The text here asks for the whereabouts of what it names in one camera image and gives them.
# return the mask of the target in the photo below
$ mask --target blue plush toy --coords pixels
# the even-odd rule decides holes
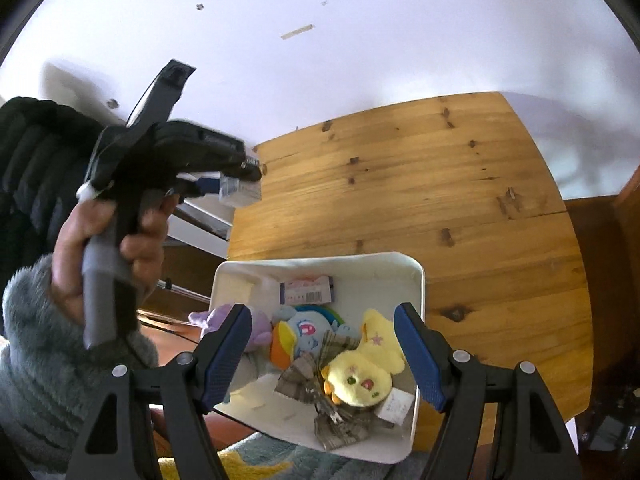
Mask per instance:
[[[316,310],[301,312],[292,306],[283,306],[274,314],[271,323],[274,327],[270,357],[273,364],[282,370],[289,368],[303,352],[308,352],[317,360],[322,348],[322,338],[328,330],[360,338],[357,330],[349,325],[339,324],[335,318],[330,323],[326,316]]]

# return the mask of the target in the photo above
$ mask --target plaid fabric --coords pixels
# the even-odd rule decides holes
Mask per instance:
[[[357,339],[326,332],[318,362],[311,354],[303,354],[284,370],[275,388],[286,397],[316,405],[316,438],[327,451],[367,439],[372,423],[377,420],[373,408],[335,406],[322,389],[320,371],[338,354],[355,350],[359,344]]]

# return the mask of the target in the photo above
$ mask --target paper label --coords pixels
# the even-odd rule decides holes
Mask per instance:
[[[297,280],[280,284],[280,304],[297,306],[302,304],[331,303],[334,280],[320,276],[316,280]]]
[[[407,416],[407,413],[414,405],[415,396],[408,394],[397,388],[392,388],[391,393],[376,408],[376,415],[382,420],[401,425]]]

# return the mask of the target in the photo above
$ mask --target gray fuzzy sleeve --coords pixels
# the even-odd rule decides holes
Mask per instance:
[[[46,256],[20,270],[4,291],[0,424],[31,470],[63,473],[105,374],[157,366],[158,353],[140,332],[85,350],[82,327],[49,298],[50,266]]]

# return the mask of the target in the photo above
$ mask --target white plastic bin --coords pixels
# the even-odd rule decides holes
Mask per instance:
[[[368,308],[375,308],[392,320],[396,306],[405,301],[411,302],[424,319],[424,269],[416,260],[401,253],[223,262],[216,271],[209,308],[244,303],[271,317],[280,308],[280,282],[321,275],[334,277],[335,301],[330,306],[352,326],[361,325]],[[229,404],[216,408],[262,433],[324,450],[314,434],[315,407],[274,393],[277,379],[277,374],[263,376],[233,392]],[[394,384],[405,391],[415,391],[419,399],[408,366],[394,377]],[[412,450],[418,404],[414,404],[413,416],[408,415],[402,427],[376,430],[370,439],[333,453],[370,462],[400,462]]]

